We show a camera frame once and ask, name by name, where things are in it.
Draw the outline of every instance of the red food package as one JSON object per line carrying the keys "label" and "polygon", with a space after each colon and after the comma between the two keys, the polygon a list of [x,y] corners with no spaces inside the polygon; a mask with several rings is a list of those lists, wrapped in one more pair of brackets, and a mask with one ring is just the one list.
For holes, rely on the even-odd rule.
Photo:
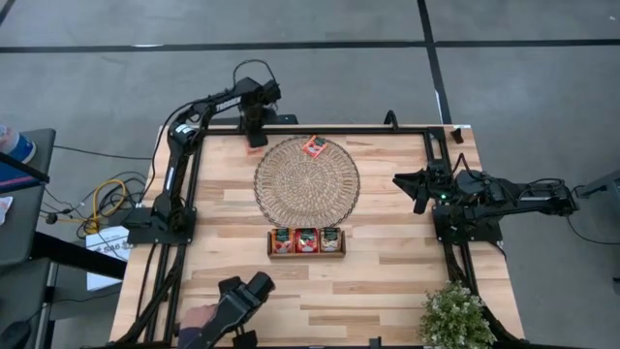
{"label": "red food package", "polygon": [[293,230],[279,228],[271,230],[271,250],[273,253],[293,253]]}
{"label": "red food package", "polygon": [[294,251],[296,253],[319,252],[319,230],[316,228],[295,229]]}

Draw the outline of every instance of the round wicker mat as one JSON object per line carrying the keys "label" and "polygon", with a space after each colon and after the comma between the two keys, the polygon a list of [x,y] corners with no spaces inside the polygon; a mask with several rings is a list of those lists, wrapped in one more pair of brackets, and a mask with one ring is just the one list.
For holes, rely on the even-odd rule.
{"label": "round wicker mat", "polygon": [[310,137],[283,141],[264,156],[254,173],[256,201],[278,227],[323,228],[342,222],[356,206],[359,173],[342,146],[312,158],[302,150]]}

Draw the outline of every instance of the wooden tabletop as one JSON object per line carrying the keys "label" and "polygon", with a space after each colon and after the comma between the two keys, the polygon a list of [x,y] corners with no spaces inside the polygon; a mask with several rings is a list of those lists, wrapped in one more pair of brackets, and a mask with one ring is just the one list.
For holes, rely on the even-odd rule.
{"label": "wooden tabletop", "polygon": [[[274,146],[286,136],[269,136]],[[268,273],[276,290],[247,330],[260,345],[367,345],[381,336],[384,345],[423,344],[418,336],[424,292],[445,286],[444,252],[435,239],[430,209],[413,214],[412,200],[392,183],[394,174],[425,168],[424,143],[417,135],[328,136],[356,161],[361,191],[346,232],[347,255],[337,259],[269,260],[265,232],[272,228],[255,202],[254,171],[263,153],[246,154],[238,136],[204,140],[195,205],[198,226],[189,246],[177,317],[192,306],[216,303],[217,284],[239,275]],[[472,168],[480,159],[471,129],[465,143],[448,137],[450,160],[463,152]],[[169,150],[162,142],[156,176],[146,205],[161,192]],[[504,257],[490,244],[470,243],[480,294],[495,316],[516,336],[523,336]],[[131,253],[110,339],[124,334],[136,316],[140,284],[150,246]],[[151,265],[144,303],[157,269],[159,247]],[[156,338],[163,335],[167,303],[160,309]],[[232,337],[219,342],[231,346]]]}

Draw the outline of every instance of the human hand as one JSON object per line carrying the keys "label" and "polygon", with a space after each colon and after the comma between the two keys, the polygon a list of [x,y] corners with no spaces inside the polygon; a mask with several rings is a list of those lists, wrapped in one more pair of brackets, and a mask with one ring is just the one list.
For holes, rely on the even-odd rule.
{"label": "human hand", "polygon": [[202,328],[213,318],[216,308],[217,306],[215,304],[190,308],[181,321],[181,330]]}

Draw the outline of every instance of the concrete floor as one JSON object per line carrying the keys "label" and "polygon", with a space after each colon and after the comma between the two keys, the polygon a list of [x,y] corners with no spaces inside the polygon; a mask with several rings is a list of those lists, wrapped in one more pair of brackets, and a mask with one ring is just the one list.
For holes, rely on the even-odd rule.
{"label": "concrete floor", "polygon": [[[435,40],[620,38],[613,0],[429,0]],[[0,47],[422,40],[416,1],[16,0]],[[617,169],[619,47],[438,48],[453,123],[472,124],[484,167],[514,181],[560,176],[569,185]],[[232,68],[266,59],[283,88],[280,112],[302,123],[439,123],[425,48],[0,54],[0,121],[53,127],[57,143],[149,156],[179,104],[231,84]],[[242,75],[265,78],[260,67]],[[76,201],[148,162],[56,150],[49,189]],[[620,241],[617,207],[580,202],[581,233]],[[523,327],[536,343],[616,348],[620,249],[576,237],[539,214],[503,223]],[[74,227],[40,230],[73,240]],[[61,287],[83,285],[80,276]],[[57,323],[54,348],[106,342],[115,299]]]}

